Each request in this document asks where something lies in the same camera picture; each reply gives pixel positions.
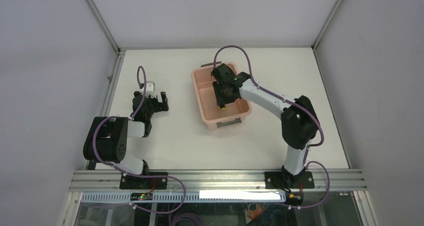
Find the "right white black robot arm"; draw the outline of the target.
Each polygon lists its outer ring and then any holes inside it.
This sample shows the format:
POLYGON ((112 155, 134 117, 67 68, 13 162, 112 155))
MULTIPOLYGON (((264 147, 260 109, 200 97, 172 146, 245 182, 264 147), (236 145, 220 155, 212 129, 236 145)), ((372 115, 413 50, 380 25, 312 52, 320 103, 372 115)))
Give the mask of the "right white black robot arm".
POLYGON ((310 99, 300 96, 286 99, 257 84, 246 72, 236 74, 228 65, 214 67, 211 76, 216 103, 220 108, 244 99, 268 110, 281 121, 283 140, 288 145, 281 168, 282 181, 287 188, 295 188, 302 181, 307 148, 320 128, 310 99))

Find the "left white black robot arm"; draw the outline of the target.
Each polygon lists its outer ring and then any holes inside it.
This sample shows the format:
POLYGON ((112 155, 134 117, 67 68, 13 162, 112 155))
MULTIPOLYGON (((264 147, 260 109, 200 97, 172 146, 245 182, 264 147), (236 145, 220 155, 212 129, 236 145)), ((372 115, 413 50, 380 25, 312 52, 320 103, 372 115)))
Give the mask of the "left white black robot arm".
POLYGON ((148 137, 152 130, 152 117, 169 110, 166 92, 156 95, 153 91, 134 92, 133 120, 127 117, 95 117, 83 145, 86 160, 104 163, 125 175, 131 174, 131 182, 138 189, 150 184, 150 170, 145 160, 136 158, 127 150, 129 137, 148 137))

